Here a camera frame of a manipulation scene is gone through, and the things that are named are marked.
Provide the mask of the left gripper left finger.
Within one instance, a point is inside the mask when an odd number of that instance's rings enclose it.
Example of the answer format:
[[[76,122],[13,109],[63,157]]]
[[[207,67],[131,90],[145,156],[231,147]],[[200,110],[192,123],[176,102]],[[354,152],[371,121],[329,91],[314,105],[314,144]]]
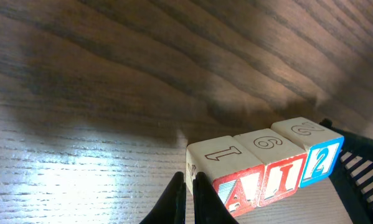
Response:
[[[185,224],[186,183],[176,172],[151,211],[140,224]]]

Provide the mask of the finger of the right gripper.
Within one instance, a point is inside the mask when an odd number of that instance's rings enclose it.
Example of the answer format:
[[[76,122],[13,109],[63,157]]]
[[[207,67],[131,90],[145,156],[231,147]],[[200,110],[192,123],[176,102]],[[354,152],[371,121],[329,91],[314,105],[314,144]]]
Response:
[[[330,119],[320,125],[344,136],[330,181],[351,221],[373,223],[373,139],[335,128]]]

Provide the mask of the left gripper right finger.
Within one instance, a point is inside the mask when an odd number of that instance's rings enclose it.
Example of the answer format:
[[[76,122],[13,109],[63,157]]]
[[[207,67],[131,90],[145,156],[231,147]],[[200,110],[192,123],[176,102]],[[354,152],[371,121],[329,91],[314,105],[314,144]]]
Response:
[[[198,172],[192,184],[195,224],[238,224],[204,172]]]

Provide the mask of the red A block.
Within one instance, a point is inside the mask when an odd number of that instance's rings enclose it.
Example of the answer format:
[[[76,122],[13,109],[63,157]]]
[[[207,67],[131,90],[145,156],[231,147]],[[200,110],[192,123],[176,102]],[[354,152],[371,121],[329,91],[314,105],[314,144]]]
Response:
[[[190,144],[186,148],[186,185],[204,172],[233,217],[258,206],[265,166],[232,136]]]

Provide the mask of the blue 2 block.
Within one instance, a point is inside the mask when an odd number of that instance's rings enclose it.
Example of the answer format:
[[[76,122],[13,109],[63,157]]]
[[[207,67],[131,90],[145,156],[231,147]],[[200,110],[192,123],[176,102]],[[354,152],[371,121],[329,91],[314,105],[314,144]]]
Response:
[[[271,129],[307,152],[299,187],[315,184],[332,174],[344,136],[304,117],[278,121]]]

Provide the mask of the red I block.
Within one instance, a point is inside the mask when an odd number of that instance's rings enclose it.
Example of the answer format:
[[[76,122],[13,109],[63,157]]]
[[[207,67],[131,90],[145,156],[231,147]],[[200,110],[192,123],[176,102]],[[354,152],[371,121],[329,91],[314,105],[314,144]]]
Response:
[[[238,134],[235,139],[265,166],[258,206],[296,193],[307,159],[304,149],[269,128]]]

